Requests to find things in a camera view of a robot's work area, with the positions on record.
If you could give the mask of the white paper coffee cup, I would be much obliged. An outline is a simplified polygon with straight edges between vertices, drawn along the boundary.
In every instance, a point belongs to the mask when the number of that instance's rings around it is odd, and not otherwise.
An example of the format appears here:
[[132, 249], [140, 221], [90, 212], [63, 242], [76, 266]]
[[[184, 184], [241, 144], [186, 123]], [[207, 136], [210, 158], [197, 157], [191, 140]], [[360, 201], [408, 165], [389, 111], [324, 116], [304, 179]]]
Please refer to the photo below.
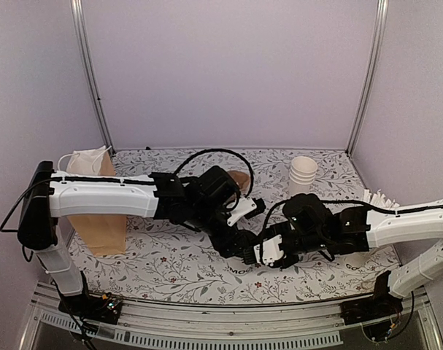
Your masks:
[[227, 271], [234, 276], [244, 276], [253, 270], [251, 265], [245, 265], [242, 261], [229, 260], [226, 263]]

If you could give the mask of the brown cardboard cup carrier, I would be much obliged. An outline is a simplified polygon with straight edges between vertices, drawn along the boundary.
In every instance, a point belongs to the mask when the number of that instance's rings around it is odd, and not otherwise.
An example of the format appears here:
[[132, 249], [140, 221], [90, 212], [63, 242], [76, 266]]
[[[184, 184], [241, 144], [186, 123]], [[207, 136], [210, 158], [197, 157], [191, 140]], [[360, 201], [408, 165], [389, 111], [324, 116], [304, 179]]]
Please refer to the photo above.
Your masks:
[[251, 179], [249, 174], [246, 174], [243, 171], [236, 171], [236, 170], [229, 170], [227, 171], [227, 173], [237, 183], [242, 193], [248, 192], [251, 185]]

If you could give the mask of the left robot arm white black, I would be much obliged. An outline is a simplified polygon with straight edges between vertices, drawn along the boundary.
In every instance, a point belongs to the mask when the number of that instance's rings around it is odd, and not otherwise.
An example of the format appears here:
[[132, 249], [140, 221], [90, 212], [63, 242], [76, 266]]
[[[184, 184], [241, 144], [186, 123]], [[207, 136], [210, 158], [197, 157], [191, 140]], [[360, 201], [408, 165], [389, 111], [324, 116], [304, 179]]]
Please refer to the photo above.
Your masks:
[[59, 292], [80, 316], [90, 316], [96, 301], [86, 292], [85, 277], [59, 240], [59, 218], [97, 214], [168, 220], [208, 234], [222, 257], [233, 257], [247, 248], [251, 238], [237, 222], [263, 211], [262, 203], [242, 194], [219, 166], [184, 178], [162, 172], [112, 177], [71, 175], [43, 161], [20, 199], [19, 242], [38, 255]]

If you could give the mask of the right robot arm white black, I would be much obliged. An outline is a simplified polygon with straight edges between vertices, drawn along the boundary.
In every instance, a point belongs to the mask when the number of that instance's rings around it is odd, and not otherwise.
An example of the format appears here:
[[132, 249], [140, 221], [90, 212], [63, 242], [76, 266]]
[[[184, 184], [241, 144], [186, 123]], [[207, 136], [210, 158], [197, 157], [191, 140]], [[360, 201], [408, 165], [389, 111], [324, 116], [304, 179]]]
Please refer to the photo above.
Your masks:
[[285, 228], [263, 253], [268, 263], [302, 252], [326, 250], [331, 256], [410, 241], [435, 238], [437, 242], [405, 265], [380, 275], [374, 294], [365, 303], [365, 312], [380, 318], [392, 308], [393, 299], [402, 299], [414, 289], [443, 274], [443, 199], [419, 206], [383, 209], [370, 203], [344, 200], [338, 213], [331, 213], [330, 201], [313, 194], [286, 200], [282, 213]]

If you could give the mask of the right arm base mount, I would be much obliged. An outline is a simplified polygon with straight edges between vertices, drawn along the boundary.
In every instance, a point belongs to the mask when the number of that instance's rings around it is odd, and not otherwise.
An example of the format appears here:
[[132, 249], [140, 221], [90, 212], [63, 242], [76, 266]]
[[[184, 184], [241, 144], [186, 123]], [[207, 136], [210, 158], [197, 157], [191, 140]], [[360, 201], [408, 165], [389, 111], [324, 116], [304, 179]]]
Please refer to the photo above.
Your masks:
[[372, 342], [388, 341], [401, 321], [402, 299], [387, 292], [340, 304], [340, 317], [346, 325], [361, 324], [363, 334]]

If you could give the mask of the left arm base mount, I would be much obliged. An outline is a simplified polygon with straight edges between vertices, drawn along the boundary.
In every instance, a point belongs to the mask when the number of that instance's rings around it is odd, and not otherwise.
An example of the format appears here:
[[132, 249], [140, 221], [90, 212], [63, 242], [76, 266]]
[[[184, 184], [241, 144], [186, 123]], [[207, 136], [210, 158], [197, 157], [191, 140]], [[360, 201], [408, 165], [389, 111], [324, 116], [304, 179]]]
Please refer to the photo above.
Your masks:
[[85, 320], [93, 320], [116, 325], [120, 318], [122, 299], [106, 293], [101, 296], [81, 294], [64, 296], [59, 294], [61, 302], [58, 309], [61, 312]]

